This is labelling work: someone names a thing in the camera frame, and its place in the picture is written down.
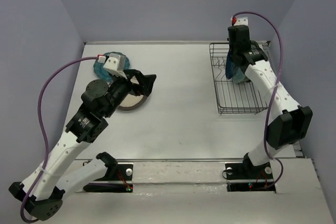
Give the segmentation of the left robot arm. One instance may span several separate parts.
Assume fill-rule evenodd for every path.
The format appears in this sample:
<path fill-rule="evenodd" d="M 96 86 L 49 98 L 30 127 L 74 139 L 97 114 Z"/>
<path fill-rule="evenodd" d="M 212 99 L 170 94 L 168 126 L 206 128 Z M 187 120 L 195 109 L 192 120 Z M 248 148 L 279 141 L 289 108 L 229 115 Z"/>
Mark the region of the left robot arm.
<path fill-rule="evenodd" d="M 118 162 L 107 152 L 97 154 L 87 165 L 68 175 L 65 172 L 108 127 L 106 119 L 128 94 L 151 94 L 156 75 L 143 75 L 135 69 L 124 73 L 124 77 L 115 77 L 112 83 L 100 79 L 89 82 L 81 95 L 81 106 L 55 147 L 47 150 L 45 159 L 32 174 L 10 185 L 9 192 L 22 203 L 20 214 L 26 223 L 50 219 L 65 199 L 83 186 L 99 178 L 115 176 Z"/>

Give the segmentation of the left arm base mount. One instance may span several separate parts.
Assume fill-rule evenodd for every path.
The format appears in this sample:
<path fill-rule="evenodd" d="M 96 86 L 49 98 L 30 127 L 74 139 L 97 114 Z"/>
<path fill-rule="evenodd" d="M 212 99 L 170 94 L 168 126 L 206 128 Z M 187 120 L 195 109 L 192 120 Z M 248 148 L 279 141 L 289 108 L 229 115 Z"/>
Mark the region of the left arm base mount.
<path fill-rule="evenodd" d="M 119 163 L 114 171 L 88 183 L 83 187 L 86 193 L 132 193 L 133 163 Z"/>

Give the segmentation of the red teal floral plate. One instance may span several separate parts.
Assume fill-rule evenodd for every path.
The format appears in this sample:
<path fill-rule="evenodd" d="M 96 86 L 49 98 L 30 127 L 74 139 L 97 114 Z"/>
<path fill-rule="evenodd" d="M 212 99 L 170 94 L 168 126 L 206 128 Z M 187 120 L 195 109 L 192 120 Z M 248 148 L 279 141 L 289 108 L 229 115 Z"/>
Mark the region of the red teal floral plate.
<path fill-rule="evenodd" d="M 240 68 L 237 68 L 233 74 L 232 81 L 234 83 L 244 83 L 249 82 L 249 78 L 242 72 Z"/>

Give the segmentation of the silver rimmed cream plate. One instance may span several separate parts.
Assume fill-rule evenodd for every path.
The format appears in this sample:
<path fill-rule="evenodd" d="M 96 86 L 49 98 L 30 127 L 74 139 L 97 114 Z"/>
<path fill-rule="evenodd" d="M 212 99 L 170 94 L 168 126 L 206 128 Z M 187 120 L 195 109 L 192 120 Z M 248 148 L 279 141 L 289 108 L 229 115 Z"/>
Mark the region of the silver rimmed cream plate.
<path fill-rule="evenodd" d="M 124 100 L 118 106 L 119 111 L 132 111 L 141 107 L 147 101 L 149 97 L 143 94 L 136 94 L 134 90 L 131 90 Z"/>

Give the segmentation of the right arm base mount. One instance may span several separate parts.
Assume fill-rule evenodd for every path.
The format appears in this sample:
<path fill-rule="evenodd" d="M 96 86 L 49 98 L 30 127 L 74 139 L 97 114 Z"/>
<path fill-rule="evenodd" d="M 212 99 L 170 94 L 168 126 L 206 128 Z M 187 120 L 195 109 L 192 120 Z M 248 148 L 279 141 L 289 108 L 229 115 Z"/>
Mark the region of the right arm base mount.
<path fill-rule="evenodd" d="M 270 163 L 248 170 L 243 163 L 226 163 L 222 177 L 227 181 L 228 192 L 276 191 Z"/>

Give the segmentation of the navy leaf shaped dish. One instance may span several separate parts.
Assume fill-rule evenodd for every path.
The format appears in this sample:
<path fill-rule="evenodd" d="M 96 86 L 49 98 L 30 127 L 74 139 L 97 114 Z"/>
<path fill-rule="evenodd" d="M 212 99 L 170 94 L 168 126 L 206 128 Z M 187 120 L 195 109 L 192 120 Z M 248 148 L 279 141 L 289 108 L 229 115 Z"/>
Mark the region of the navy leaf shaped dish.
<path fill-rule="evenodd" d="M 227 59 L 226 59 L 226 64 L 225 64 L 225 76 L 227 80 L 231 80 L 232 81 L 232 77 L 233 74 L 235 72 L 235 70 L 239 68 L 238 66 L 236 66 L 233 63 L 232 60 L 232 51 L 231 49 L 229 49 L 228 53 L 227 53 Z"/>

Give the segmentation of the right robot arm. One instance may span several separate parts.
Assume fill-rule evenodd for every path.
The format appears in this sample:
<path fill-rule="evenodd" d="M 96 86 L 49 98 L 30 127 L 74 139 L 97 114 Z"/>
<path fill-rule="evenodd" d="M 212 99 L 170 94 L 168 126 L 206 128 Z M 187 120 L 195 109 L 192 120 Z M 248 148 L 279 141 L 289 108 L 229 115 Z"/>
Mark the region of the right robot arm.
<path fill-rule="evenodd" d="M 250 40 L 248 26 L 230 26 L 228 41 L 228 59 L 269 103 L 264 139 L 244 156 L 240 168 L 246 177 L 253 178 L 283 148 L 305 137 L 313 112 L 309 106 L 302 107 L 277 80 L 279 75 L 274 73 L 264 51 Z"/>

